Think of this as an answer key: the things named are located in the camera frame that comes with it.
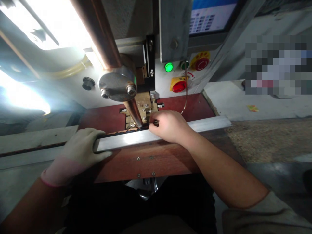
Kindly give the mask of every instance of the display screen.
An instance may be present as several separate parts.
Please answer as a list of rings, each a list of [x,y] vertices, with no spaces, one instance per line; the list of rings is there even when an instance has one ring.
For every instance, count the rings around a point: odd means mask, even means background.
[[[194,0],[190,34],[223,30],[238,0]]]

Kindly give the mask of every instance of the wooden worktable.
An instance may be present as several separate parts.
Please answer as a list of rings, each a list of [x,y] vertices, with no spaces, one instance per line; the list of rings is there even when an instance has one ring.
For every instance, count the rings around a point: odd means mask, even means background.
[[[165,105],[160,110],[181,112],[185,96],[163,98],[157,100],[157,103]],[[104,130],[106,133],[122,131],[125,126],[125,115],[120,114],[122,108],[123,105],[117,105],[87,110],[79,129],[92,127]],[[183,113],[186,121],[214,116],[201,94],[188,96],[187,107]],[[245,165],[223,129],[207,132],[204,136],[241,165]],[[199,172],[199,168],[186,149],[178,144],[159,141],[116,150],[111,157],[84,173],[80,180],[89,181],[96,178],[95,182],[108,182],[196,172]]]

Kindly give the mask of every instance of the sleeve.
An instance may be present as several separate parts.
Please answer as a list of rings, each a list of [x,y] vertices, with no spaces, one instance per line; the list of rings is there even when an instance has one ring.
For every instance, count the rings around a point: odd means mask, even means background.
[[[270,192],[260,203],[246,210],[228,209],[222,214],[223,233],[311,233],[312,224],[297,215]]]

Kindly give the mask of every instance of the red button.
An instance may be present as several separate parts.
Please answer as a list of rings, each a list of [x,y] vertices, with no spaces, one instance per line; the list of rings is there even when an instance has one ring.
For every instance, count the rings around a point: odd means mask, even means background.
[[[179,81],[172,87],[172,91],[174,93],[180,93],[182,92],[186,87],[186,81]]]
[[[195,69],[197,71],[203,70],[205,67],[207,67],[208,63],[209,63],[208,58],[200,58],[199,60],[196,61]]]

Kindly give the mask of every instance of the gloved hand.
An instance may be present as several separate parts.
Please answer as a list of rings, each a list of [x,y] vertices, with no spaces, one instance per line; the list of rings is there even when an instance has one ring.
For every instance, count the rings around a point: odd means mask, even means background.
[[[105,134],[94,128],[81,129],[65,144],[62,153],[51,166],[41,173],[41,180],[52,187],[68,185],[78,174],[112,155],[111,151],[93,153],[93,143],[98,135]]]
[[[155,120],[159,121],[159,127],[156,127],[153,124]],[[182,145],[186,136],[191,133],[195,133],[182,115],[176,111],[164,110],[153,112],[150,115],[149,121],[149,130],[158,137],[171,143],[178,143]]]

